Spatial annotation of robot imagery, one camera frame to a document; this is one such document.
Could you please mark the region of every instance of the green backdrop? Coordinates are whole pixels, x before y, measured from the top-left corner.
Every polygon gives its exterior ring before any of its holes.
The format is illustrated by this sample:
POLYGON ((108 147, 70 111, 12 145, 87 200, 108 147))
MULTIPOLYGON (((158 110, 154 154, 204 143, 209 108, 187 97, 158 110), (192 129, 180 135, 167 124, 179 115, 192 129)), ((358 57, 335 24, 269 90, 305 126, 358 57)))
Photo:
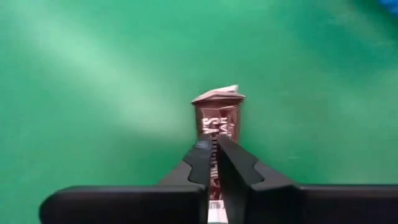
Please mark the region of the green backdrop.
POLYGON ((398 183, 398 21, 376 0, 2 0, 0 222, 69 185, 156 183, 195 141, 190 101, 235 83, 265 163, 398 183))

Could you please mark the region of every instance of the chocolate bar wrapper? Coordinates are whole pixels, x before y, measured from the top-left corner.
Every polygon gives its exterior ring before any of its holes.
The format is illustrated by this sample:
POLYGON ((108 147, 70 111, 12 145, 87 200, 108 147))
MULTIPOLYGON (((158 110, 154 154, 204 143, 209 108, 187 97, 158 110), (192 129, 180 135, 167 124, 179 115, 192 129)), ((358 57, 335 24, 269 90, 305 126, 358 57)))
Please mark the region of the chocolate bar wrapper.
POLYGON ((244 95, 237 92, 238 86, 210 90, 196 97, 195 106, 197 134, 209 134, 213 142, 210 167, 209 223, 227 223, 224 201, 218 179, 217 135, 225 134, 237 142, 239 137, 239 106, 244 95))

